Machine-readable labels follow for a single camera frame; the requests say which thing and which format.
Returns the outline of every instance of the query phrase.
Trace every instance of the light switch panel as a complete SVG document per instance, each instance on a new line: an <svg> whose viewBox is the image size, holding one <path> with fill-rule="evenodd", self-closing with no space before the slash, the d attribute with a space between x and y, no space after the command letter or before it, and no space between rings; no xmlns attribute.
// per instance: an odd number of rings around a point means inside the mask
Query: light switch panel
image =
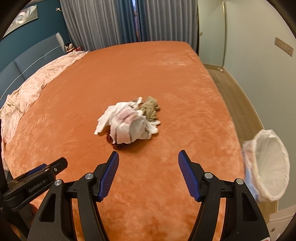
<svg viewBox="0 0 296 241"><path fill-rule="evenodd" d="M283 51L285 51L290 56L293 56L294 49L290 45L285 43L284 41L282 41L282 40L280 40L279 38L276 37L276 40L275 40L274 44L276 46L278 46L279 48L281 48Z"/></svg>

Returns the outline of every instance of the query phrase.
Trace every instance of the framed picture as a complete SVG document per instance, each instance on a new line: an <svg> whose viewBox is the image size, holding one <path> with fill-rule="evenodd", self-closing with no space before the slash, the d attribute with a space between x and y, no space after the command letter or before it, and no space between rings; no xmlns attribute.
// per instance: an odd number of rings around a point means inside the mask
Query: framed picture
<svg viewBox="0 0 296 241"><path fill-rule="evenodd" d="M37 5L33 5L27 8L24 8L18 16L14 19L12 24L9 26L8 30L4 34L4 37L11 33L12 31L16 30L20 26L33 21L38 18L38 11L37 11Z"/></svg>

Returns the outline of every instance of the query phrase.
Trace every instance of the blue headboard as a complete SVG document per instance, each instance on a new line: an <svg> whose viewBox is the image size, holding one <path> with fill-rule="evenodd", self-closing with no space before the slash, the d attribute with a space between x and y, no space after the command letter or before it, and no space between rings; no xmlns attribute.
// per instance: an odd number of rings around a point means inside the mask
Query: blue headboard
<svg viewBox="0 0 296 241"><path fill-rule="evenodd" d="M19 88L42 66L65 54L65 46L59 33L35 44L0 73L0 108L7 95Z"/></svg>

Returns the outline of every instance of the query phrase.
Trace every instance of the orange bedsheet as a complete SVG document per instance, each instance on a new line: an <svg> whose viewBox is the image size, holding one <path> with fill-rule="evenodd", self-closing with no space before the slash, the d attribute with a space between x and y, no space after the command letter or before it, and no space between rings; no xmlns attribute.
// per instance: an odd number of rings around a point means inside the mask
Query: orange bedsheet
<svg viewBox="0 0 296 241"><path fill-rule="evenodd" d="M139 96L161 107L159 133L118 151L120 164L108 197L98 204L110 241L186 241L199 204L190 197L178 166L185 149L192 161L218 178L243 178L234 124L199 57L183 42L141 42L88 53L42 91L7 145L13 176L65 157L58 175L78 180L107 161L106 135L94 135L109 105ZM41 196L34 200L39 206ZM222 200L214 240L219 240ZM83 240L78 210L76 231Z"/></svg>

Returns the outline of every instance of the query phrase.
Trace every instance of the clothing pile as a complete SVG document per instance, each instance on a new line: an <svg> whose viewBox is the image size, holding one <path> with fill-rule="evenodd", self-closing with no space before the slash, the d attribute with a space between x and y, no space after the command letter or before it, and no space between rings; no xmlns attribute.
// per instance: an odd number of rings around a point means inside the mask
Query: clothing pile
<svg viewBox="0 0 296 241"><path fill-rule="evenodd" d="M95 135L101 133L106 126L110 126L107 140L115 149L125 149L137 139L150 139L152 134L158 133L157 100L148 97L142 102L142 97L130 102L119 102L111 105L98 119Z"/></svg>

